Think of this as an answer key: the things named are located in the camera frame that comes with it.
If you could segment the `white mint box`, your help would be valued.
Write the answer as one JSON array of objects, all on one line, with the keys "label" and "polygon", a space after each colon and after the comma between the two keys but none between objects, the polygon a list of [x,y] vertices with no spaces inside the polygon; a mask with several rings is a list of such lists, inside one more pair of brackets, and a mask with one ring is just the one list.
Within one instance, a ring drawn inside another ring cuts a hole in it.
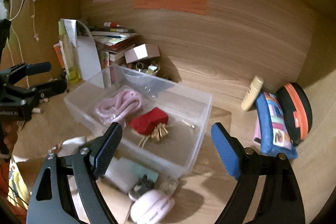
[{"label": "white mint box", "polygon": [[159,176],[157,172],[125,157],[114,157],[103,178],[121,192],[128,193],[144,175],[153,182],[156,182]]}]

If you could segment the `black small keychain figure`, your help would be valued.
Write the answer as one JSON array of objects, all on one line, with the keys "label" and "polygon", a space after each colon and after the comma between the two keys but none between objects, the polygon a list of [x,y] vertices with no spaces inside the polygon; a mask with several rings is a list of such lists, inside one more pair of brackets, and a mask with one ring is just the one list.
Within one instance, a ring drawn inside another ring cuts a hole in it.
[{"label": "black small keychain figure", "polygon": [[143,175],[142,178],[138,180],[138,182],[131,188],[128,193],[129,198],[135,202],[137,201],[143,194],[154,189],[154,181],[149,179],[146,174]]}]

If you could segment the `pink round jar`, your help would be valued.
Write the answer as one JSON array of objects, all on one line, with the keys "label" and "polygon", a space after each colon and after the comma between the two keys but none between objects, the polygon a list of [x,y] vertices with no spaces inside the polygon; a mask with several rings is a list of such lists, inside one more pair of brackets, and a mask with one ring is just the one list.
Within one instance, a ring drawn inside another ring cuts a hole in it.
[{"label": "pink round jar", "polygon": [[172,210],[175,201],[160,190],[143,194],[131,207],[130,217],[134,223],[159,223]]}]

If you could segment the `yellow liquid bottle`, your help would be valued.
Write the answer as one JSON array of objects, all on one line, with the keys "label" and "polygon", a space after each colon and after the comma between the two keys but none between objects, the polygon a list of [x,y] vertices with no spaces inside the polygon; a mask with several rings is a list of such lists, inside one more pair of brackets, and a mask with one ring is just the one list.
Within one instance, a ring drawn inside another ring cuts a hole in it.
[{"label": "yellow liquid bottle", "polygon": [[66,70],[66,80],[74,85],[81,80],[80,69],[77,64],[76,20],[60,19],[58,26],[60,51]]}]

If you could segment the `white curved file holder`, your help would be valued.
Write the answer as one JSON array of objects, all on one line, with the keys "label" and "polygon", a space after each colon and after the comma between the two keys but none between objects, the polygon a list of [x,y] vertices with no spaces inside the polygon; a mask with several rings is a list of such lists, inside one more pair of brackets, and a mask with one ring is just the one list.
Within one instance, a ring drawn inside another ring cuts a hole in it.
[{"label": "white curved file holder", "polygon": [[74,19],[64,19],[64,27],[70,43],[73,64],[80,78],[84,81],[90,80],[97,75],[95,84],[104,87],[104,80],[101,72],[100,59],[96,43],[88,27]]}]

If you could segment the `white crumpled cloth bag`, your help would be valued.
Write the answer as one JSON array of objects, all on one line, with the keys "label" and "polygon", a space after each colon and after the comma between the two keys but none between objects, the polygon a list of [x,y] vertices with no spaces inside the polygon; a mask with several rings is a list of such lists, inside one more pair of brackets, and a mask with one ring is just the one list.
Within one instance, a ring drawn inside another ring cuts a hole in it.
[{"label": "white crumpled cloth bag", "polygon": [[49,153],[55,153],[58,157],[73,155],[78,151],[78,148],[87,141],[85,136],[78,136],[67,139],[62,143],[56,144],[49,149]]}]

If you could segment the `blue patchwork pencil pouch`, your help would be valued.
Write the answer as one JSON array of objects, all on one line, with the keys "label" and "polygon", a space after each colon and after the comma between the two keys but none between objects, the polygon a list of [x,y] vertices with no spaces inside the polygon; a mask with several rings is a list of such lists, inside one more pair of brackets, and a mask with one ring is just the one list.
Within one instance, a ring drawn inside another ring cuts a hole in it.
[{"label": "blue patchwork pencil pouch", "polygon": [[254,139],[260,140],[261,153],[273,157],[283,153],[290,160],[297,159],[297,150],[291,142],[284,121],[284,113],[276,96],[260,92],[255,104],[257,121]]}]

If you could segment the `stack of books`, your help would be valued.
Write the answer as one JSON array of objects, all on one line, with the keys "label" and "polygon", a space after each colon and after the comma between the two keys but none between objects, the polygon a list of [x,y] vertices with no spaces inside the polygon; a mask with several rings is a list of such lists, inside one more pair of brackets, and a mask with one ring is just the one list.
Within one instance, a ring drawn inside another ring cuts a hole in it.
[{"label": "stack of books", "polygon": [[139,34],[128,28],[92,28],[102,69],[125,64],[125,52],[135,47]]}]

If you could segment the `red white glue stick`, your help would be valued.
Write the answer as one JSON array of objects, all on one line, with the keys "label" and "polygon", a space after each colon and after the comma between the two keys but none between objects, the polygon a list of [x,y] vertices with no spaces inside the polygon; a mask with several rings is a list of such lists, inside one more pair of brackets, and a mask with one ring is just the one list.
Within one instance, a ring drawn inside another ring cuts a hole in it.
[{"label": "red white glue stick", "polygon": [[104,23],[104,27],[108,27],[108,28],[122,28],[122,25],[117,24],[117,23],[113,23],[113,22],[105,22]]}]

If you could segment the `black orange zipper case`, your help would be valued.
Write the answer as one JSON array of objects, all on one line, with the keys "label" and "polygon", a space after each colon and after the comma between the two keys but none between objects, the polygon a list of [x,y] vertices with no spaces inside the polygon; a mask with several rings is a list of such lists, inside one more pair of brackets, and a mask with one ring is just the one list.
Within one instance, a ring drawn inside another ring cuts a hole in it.
[{"label": "black orange zipper case", "polygon": [[298,146],[308,136],[313,123],[308,97],[297,83],[285,84],[276,92],[276,97],[284,113],[291,141],[294,146]]}]

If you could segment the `small pink white box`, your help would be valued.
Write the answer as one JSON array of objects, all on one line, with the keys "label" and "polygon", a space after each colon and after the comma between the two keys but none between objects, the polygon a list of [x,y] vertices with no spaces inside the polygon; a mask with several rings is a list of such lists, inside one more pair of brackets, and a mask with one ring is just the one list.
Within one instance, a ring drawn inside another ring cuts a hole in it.
[{"label": "small pink white box", "polygon": [[152,44],[142,44],[125,52],[125,60],[127,64],[159,56],[159,47]]}]

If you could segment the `bowl of trinkets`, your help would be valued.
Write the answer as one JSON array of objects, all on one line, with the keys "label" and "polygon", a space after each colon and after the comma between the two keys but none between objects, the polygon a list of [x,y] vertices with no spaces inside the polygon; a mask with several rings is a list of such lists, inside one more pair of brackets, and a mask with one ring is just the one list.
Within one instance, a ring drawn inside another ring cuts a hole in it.
[{"label": "bowl of trinkets", "polygon": [[156,76],[161,69],[159,57],[152,59],[144,59],[128,63],[126,66],[138,72],[146,73],[148,75]]}]

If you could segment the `red pouch with gold charm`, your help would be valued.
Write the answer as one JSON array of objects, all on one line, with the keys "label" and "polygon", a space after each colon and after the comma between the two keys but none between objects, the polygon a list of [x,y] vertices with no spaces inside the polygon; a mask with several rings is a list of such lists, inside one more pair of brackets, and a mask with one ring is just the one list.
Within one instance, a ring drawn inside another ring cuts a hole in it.
[{"label": "red pouch with gold charm", "polygon": [[160,141],[168,135],[166,128],[168,121],[169,116],[158,107],[155,107],[151,111],[131,120],[129,126],[142,137],[150,137],[155,141]]}]

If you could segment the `clear plastic storage bin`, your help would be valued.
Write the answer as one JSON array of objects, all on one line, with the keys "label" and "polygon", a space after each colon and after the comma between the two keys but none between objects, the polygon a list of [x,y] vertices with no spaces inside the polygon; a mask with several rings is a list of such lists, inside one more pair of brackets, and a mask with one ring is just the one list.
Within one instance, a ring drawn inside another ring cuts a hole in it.
[{"label": "clear plastic storage bin", "polygon": [[120,152],[158,173],[192,171],[213,98],[211,94],[119,65],[99,72],[65,97],[75,121],[93,135],[122,125]]}]

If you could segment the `cream lotion tube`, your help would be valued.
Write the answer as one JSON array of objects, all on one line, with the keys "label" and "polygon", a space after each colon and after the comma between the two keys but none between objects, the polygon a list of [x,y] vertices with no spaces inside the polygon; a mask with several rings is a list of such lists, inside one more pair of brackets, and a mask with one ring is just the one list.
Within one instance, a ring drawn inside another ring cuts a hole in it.
[{"label": "cream lotion tube", "polygon": [[262,86],[264,83],[264,79],[260,76],[255,76],[250,83],[247,93],[245,94],[242,102],[241,109],[243,111],[248,111],[251,106],[254,104],[256,98],[258,97]]}]

